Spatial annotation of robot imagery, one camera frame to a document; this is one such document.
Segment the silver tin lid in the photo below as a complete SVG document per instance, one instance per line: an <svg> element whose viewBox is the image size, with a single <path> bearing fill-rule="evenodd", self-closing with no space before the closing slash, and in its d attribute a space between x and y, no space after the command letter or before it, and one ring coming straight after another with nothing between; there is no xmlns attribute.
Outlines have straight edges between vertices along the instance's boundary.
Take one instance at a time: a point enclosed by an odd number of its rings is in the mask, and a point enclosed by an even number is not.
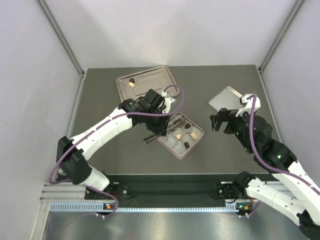
<svg viewBox="0 0 320 240"><path fill-rule="evenodd" d="M216 95L214 95L208 104L217 112L220 109L226 108L228 110L239 110L242 105L240 103L240 98L242 94L231 86L226 86Z"/></svg>

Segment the metal tongs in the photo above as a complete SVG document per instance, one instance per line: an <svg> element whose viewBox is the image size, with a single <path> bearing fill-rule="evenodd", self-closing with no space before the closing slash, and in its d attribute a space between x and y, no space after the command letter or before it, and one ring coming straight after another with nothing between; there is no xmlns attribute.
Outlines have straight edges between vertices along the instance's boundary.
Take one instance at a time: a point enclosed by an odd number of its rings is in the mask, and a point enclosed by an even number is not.
<svg viewBox="0 0 320 240"><path fill-rule="evenodd" d="M145 145L149 144L150 142L156 140L159 137L162 137L162 136L165 137L167 135L167 133L170 133L170 132L174 131L175 129L177 129L177 127L174 127L174 123L173 122L169 123L166 130L164 131L164 135L159 135L159 134L153 133L153 134L149 135L148 137L143 138L141 141L141 144L143 146L145 146Z"/></svg>

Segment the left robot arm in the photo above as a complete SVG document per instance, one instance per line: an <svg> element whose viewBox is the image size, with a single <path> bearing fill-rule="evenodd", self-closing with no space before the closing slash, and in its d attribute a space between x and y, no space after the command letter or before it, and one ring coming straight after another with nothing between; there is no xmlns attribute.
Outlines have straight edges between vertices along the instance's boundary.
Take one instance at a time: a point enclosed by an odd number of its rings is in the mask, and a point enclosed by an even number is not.
<svg viewBox="0 0 320 240"><path fill-rule="evenodd" d="M103 145L120 133L138 124L156 136L164 136L170 120L170 110L175 99L150 89L145 96L128 98L103 120L72 138L62 137L57 144L56 162L74 185L96 189L102 198L109 198L114 191L107 176L88 164L88 160Z"/></svg>

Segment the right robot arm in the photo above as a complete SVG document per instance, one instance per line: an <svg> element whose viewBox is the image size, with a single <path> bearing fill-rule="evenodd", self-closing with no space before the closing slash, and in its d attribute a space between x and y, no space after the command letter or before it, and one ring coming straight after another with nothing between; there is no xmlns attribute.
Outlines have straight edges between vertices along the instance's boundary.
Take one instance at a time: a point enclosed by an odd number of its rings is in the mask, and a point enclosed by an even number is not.
<svg viewBox="0 0 320 240"><path fill-rule="evenodd" d="M226 123L227 135L234 135L253 160L280 181L292 197L270 187L246 171L239 173L227 190L235 199L256 199L289 218L310 240L320 238L320 188L308 176L296 155L283 143L272 138L273 128L266 120L248 113L237 116L236 110L222 108L211 115L212 130Z"/></svg>

